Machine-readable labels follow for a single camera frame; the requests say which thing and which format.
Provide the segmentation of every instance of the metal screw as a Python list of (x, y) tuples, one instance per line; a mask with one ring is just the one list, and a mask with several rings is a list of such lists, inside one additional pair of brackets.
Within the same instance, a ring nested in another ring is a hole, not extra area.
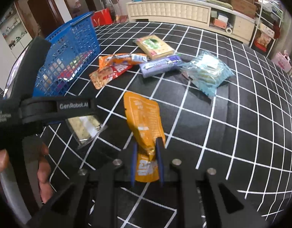
[(176, 165), (176, 166), (179, 166), (182, 164), (182, 161), (180, 159), (173, 159), (172, 160), (172, 164)]
[(209, 169), (207, 169), (207, 173), (209, 175), (215, 175), (217, 173), (217, 170), (214, 168), (209, 168)]
[(80, 169), (80, 170), (78, 171), (78, 174), (79, 174), (80, 176), (84, 176), (84, 175), (87, 174), (87, 170), (86, 170), (86, 169)]
[(114, 159), (113, 160), (113, 164), (115, 166), (120, 166), (123, 163), (123, 161), (121, 159)]

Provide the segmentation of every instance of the orange snack package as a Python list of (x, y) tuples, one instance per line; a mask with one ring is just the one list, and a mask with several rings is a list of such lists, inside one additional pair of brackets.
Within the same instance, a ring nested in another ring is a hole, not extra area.
[(121, 53), (114, 55), (106, 55), (98, 57), (99, 69), (109, 65), (124, 64), (124, 65), (137, 65), (140, 63), (147, 62), (146, 54), (135, 54), (135, 53)]
[(162, 137), (163, 143), (166, 142), (159, 105), (136, 93), (126, 92), (124, 106), (128, 126), (139, 145), (135, 180), (156, 181), (159, 179), (159, 172), (155, 159), (155, 140)]
[(132, 65), (115, 65), (107, 66), (102, 69), (98, 69), (91, 73), (90, 79), (93, 82), (93, 85), (96, 89), (101, 89), (104, 85), (108, 84), (113, 79), (120, 76), (122, 73), (126, 72), (128, 69), (131, 69)]

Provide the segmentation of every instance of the brown door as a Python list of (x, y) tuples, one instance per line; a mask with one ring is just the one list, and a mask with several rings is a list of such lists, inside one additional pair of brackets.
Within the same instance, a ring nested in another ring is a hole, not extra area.
[(45, 37), (59, 27), (47, 0), (28, 0), (28, 5)]

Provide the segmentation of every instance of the human hand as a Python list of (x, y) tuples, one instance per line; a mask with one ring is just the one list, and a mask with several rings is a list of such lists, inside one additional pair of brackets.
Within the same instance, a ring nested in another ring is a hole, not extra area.
[[(39, 182), (39, 189), (40, 189), (40, 197), (43, 203), (46, 203), (53, 195), (53, 189), (48, 181), (48, 176), (51, 172), (51, 167), (48, 161), (45, 159), (44, 155), (49, 154), (48, 147), (43, 144), (40, 149), (39, 155), (39, 165), (37, 171), (37, 177)], [(1, 150), (0, 151), (0, 172), (2, 172), (8, 165), (9, 162), (9, 155), (7, 151)]]

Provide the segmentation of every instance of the blue transparent snack bag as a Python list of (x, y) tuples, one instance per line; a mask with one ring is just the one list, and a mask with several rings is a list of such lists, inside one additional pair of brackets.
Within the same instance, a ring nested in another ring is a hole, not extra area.
[(204, 50), (200, 51), (194, 60), (179, 63), (177, 66), (182, 74), (190, 78), (191, 82), (208, 97), (214, 97), (219, 85), (234, 75), (224, 62)]

